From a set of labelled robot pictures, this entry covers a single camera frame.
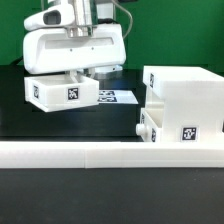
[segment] white platform edge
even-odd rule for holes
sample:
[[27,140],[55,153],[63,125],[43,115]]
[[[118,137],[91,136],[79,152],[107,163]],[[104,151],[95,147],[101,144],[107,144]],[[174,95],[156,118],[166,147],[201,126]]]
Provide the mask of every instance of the white platform edge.
[[224,144],[0,142],[0,168],[224,167]]

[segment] white box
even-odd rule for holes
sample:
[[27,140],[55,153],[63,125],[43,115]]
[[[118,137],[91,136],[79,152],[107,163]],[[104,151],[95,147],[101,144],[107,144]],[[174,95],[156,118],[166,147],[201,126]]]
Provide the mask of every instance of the white box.
[[137,134],[144,141],[224,142],[223,77],[199,67],[145,66],[143,82]]
[[77,75],[25,78],[25,99],[45,112],[98,105],[99,82]]

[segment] green background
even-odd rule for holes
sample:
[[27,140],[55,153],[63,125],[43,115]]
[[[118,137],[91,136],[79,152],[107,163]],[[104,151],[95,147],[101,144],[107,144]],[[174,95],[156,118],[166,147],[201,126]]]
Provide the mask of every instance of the green background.
[[[201,66],[224,73],[223,0],[139,0],[123,4],[134,26],[125,40],[126,68],[144,65]],[[40,0],[0,2],[0,64],[22,55],[23,20],[40,11]],[[117,20],[128,27],[118,10]]]

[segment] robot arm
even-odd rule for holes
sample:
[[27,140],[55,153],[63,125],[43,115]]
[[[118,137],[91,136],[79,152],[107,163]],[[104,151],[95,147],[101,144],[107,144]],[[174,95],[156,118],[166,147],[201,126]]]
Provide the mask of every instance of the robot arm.
[[123,64],[121,27],[96,25],[94,0],[71,0],[25,20],[24,64],[31,74]]
[[26,101],[45,112],[97,105],[99,82],[77,70],[123,64],[126,53],[121,26],[97,25],[95,0],[48,3],[49,9],[24,22],[31,31],[24,38],[24,65],[35,75],[62,74],[26,77]]

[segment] black table surface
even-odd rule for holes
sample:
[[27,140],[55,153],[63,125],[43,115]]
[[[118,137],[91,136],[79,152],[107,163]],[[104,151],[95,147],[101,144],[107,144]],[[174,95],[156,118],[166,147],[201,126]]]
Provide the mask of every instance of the black table surface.
[[142,71],[124,70],[100,81],[101,90],[131,90],[139,104],[100,104],[45,113],[25,102],[24,69],[0,66],[0,140],[140,141],[135,127],[144,106]]
[[[49,114],[24,101],[23,73],[0,67],[0,140],[140,141],[141,71],[100,83],[132,90],[139,105]],[[0,170],[0,224],[223,224],[223,211],[223,169]]]

